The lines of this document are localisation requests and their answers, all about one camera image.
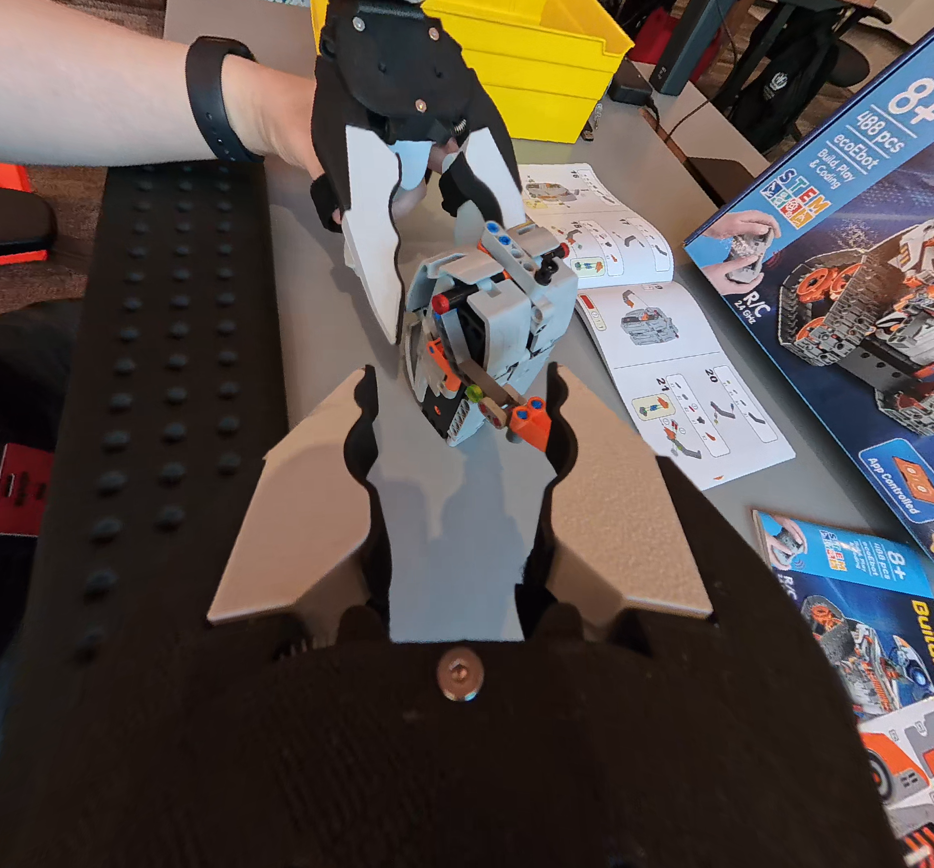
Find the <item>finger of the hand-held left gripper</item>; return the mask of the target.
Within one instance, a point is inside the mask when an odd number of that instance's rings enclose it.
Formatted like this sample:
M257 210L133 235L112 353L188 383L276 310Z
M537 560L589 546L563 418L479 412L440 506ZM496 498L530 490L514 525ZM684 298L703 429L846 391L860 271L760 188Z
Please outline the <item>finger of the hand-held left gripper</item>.
M354 267L369 304L392 345L400 340L403 283L397 265L400 238L391 206L401 180L401 163L374 132L345 128L351 205L343 229Z
M475 247L485 225L509 231L526 220L520 184L488 128L472 132L456 158L456 246Z

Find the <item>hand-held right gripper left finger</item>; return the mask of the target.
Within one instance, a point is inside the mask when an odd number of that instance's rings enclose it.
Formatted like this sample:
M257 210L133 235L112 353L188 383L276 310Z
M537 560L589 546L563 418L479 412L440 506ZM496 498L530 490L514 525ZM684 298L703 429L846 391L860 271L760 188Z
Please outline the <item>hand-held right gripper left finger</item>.
M369 473L378 457L372 365L354 370L264 458L207 619L290 614L337 636L344 612L390 627L391 546Z

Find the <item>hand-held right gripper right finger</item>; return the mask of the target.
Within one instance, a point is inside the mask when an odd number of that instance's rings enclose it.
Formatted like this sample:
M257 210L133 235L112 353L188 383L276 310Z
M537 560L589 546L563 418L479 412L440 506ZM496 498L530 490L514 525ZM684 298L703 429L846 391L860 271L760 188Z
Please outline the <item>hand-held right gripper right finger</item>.
M706 619L713 611L650 446L565 365L547 368L543 491L520 582L520 626L571 605L584 636L608 636L639 608Z

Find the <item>grey toy robot assembly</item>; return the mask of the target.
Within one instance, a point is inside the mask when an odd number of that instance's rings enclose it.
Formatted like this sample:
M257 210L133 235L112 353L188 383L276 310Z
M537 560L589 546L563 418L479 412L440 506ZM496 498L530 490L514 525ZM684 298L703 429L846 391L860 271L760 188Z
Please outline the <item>grey toy robot assembly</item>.
M409 287L402 355L414 398L450 447L483 425L543 449L543 402L526 394L574 313L577 277L567 247L526 220L485 225L473 248L423 262ZM439 316L431 298L455 285L481 290Z

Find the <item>person's left forearm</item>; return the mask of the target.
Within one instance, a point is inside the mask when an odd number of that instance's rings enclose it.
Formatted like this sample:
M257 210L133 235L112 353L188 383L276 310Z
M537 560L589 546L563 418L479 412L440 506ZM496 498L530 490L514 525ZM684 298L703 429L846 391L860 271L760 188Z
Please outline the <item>person's left forearm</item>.
M1 0L1 160L116 166L212 159L185 45L51 0Z

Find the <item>grey desk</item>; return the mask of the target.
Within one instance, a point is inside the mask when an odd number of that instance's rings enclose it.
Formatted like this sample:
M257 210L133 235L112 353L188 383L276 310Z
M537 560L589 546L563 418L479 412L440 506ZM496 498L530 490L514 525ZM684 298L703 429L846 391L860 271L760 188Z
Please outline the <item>grey desk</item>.
M752 546L752 509L908 543L891 510L683 255L683 239L716 208L653 125L641 110L608 101L594 141L518 140L515 150L520 163L590 163L604 186L656 226L675 249L675 278L792 445L795 459L707 497ZM370 479L391 539L393 639L518 639L514 586L553 470L543 454L495 431L455 449L440 440L414 403L398 349L344 265L342 238L323 230L309 179L272 157L265 171L289 424L354 369L371 363L377 371L379 457Z

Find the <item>person's left hand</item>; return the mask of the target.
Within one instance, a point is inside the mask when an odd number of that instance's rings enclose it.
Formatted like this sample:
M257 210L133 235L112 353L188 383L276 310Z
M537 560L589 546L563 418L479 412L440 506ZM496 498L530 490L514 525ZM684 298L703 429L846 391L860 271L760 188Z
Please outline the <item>person's left hand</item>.
M323 174L311 129L314 79L229 54L220 80L228 121L248 150L303 168L313 181Z

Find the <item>yellow storage bin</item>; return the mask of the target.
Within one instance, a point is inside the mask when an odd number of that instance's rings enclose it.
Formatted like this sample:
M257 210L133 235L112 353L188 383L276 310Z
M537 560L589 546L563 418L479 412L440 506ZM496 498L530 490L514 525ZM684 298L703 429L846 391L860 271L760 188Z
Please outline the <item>yellow storage bin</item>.
M312 1L315 42L327 0ZM632 40L597 0L425 0L510 139L574 143Z

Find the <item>open white instruction booklet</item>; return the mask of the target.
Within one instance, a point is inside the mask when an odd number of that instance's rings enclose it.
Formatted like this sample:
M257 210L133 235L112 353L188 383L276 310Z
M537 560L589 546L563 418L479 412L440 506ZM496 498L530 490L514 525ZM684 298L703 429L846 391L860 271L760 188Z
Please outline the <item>open white instruction booklet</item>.
M554 233L578 279L576 310L643 439L700 489L795 452L730 364L671 246L587 163L520 165L531 220Z

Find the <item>black power adapter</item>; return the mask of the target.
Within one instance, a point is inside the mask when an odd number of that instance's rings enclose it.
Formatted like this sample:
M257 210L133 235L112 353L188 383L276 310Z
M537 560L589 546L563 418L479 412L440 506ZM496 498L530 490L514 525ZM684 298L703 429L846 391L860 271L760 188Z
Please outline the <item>black power adapter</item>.
M647 107L653 102L651 86L629 59L623 59L607 90L608 98L619 104Z

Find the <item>black wrist band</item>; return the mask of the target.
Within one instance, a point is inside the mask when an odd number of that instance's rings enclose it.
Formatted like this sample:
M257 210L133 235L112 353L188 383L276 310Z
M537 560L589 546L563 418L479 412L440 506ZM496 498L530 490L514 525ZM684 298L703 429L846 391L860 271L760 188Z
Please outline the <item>black wrist band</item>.
M185 80L193 118L216 159L237 163L262 163L262 155L250 151L234 131L222 92L222 67L229 55L254 61L246 44L224 36L198 36L188 48Z

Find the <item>red bag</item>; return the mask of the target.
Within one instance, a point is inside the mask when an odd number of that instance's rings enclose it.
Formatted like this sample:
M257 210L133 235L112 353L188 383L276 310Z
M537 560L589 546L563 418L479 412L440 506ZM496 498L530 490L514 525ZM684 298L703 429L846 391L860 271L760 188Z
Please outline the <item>red bag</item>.
M627 58L637 63L657 65L679 21L662 8L653 10L636 34ZM721 52L725 39L725 29L721 26L692 71L691 81L696 82L709 69Z

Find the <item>blue cover booklet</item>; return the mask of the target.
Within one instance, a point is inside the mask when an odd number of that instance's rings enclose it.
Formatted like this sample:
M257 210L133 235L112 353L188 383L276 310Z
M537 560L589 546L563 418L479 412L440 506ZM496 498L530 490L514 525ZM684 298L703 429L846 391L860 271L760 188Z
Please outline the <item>blue cover booklet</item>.
M933 564L894 540L753 511L763 552L859 720L932 696Z

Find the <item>dark teal column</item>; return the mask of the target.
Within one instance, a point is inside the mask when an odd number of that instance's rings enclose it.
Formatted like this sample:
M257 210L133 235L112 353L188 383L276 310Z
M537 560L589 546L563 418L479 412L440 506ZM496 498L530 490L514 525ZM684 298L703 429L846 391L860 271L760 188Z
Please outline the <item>dark teal column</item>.
M678 95L683 91L735 1L689 0L649 78L655 91L665 95Z

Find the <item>red box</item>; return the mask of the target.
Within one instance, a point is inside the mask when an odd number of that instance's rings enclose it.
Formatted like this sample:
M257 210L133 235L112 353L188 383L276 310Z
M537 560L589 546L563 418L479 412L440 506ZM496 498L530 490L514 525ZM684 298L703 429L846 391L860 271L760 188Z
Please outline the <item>red box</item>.
M1 458L1 535L37 537L48 502L53 453L7 443Z

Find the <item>black backpack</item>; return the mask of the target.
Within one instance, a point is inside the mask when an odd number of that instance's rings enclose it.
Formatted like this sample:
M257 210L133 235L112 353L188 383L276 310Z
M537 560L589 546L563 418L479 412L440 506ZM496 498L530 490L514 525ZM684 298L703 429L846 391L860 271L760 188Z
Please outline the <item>black backpack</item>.
M798 10L769 50L761 74L738 95L730 122L760 153L782 142L839 57L836 13Z

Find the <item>person's dark clothing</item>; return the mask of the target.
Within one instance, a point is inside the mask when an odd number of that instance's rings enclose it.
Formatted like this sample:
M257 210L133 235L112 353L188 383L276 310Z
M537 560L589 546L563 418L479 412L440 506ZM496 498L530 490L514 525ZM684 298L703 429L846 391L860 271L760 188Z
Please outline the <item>person's dark clothing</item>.
M1 443L55 450L81 299L1 315Z

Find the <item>blue robot kit box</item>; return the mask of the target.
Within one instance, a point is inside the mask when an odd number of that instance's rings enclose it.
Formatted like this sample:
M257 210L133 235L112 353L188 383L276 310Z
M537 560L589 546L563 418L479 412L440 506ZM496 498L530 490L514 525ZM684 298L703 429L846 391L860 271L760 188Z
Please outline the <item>blue robot kit box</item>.
M933 34L685 243L933 550Z

